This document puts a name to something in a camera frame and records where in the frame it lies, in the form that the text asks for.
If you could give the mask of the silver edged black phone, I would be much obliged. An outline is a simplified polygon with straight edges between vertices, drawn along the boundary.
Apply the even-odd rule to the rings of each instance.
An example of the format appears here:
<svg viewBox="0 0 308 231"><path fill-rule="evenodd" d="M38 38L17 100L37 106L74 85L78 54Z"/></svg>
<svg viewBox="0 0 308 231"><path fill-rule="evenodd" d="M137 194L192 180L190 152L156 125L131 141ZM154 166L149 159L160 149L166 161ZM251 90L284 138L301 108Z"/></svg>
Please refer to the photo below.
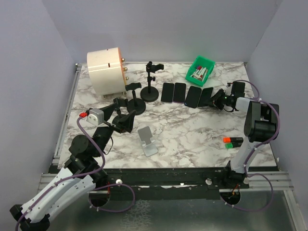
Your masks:
<svg viewBox="0 0 308 231"><path fill-rule="evenodd" d="M163 83L161 102L164 103L172 103L173 102L173 94L174 94L174 86L173 83Z"/></svg>

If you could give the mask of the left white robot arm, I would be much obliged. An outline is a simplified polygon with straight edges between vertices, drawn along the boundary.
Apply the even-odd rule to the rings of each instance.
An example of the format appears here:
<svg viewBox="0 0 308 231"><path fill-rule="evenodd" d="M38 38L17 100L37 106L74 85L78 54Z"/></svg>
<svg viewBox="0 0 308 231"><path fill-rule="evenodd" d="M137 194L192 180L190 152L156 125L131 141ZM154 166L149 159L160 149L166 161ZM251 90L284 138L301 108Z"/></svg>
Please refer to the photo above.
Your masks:
<svg viewBox="0 0 308 231"><path fill-rule="evenodd" d="M113 103L79 114L77 126L82 133L73 138L69 148L71 155L64 167L36 196L10 209L17 222L15 230L46 231L59 213L92 190L109 190L115 186L132 189L122 180L111 180L104 170L104 149L112 134L132 132L136 115L136 110L132 110L109 123L117 108L117 103Z"/></svg>

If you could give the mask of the silver phone stand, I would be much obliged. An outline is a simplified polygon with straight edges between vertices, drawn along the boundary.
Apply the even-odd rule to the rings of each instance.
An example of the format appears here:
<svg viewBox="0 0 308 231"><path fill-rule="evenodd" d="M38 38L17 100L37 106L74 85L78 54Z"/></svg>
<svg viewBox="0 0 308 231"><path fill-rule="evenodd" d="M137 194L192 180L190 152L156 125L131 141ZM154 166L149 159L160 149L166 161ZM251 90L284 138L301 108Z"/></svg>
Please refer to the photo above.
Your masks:
<svg viewBox="0 0 308 231"><path fill-rule="evenodd" d="M149 157L149 156L152 156L158 153L156 141L152 135L152 132L149 126L139 129L138 135L141 141L142 149L146 157Z"/></svg>

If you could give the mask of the purple edged black phone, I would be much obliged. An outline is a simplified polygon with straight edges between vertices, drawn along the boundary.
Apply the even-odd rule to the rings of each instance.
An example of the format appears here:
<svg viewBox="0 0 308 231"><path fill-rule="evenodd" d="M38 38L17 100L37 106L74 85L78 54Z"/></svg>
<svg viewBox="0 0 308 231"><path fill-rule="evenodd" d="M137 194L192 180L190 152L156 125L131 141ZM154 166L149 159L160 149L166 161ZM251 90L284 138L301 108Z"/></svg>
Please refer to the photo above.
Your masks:
<svg viewBox="0 0 308 231"><path fill-rule="evenodd" d="M173 93L173 102L175 103L184 103L186 94L186 84L185 83L175 83L174 93Z"/></svg>

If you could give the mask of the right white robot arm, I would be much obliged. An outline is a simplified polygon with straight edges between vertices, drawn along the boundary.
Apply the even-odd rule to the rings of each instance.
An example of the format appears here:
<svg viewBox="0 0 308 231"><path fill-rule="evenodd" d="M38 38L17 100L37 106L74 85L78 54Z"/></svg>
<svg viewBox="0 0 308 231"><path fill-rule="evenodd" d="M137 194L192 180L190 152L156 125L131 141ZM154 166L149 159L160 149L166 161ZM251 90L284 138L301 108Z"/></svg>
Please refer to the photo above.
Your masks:
<svg viewBox="0 0 308 231"><path fill-rule="evenodd" d="M270 104L260 97L246 98L247 80L235 80L228 83L226 89L220 89L207 102L218 110L225 106L234 111L246 113L244 122L244 141L230 160L221 176L221 183L226 188L241 184L248 177L248 170L255 158L258 148L276 139L280 130L279 106Z"/></svg>

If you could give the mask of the black phone stand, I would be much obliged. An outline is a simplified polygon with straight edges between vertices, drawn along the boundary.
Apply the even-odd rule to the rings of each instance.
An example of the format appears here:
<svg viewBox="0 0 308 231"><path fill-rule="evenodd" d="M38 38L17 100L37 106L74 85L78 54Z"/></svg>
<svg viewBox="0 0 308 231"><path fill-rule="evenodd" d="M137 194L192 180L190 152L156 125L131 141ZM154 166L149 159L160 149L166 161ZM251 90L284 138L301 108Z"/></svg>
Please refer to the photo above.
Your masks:
<svg viewBox="0 0 308 231"><path fill-rule="evenodd" d="M146 104L144 100L141 98L137 98L136 96L136 89L141 88L141 83L131 83L125 86L126 91L132 91L133 99L130 100L127 104L127 111L130 113L133 110L136 111L136 115L141 115L145 112Z"/></svg>
<svg viewBox="0 0 308 231"><path fill-rule="evenodd" d="M157 88L151 86L151 82L155 81L155 77L151 76L151 73L155 73L158 70L164 70L164 65L153 64L152 61L149 61L148 64L146 65L148 86L144 87L140 92L141 99L144 100L145 102L151 103L158 99L159 92Z"/></svg>

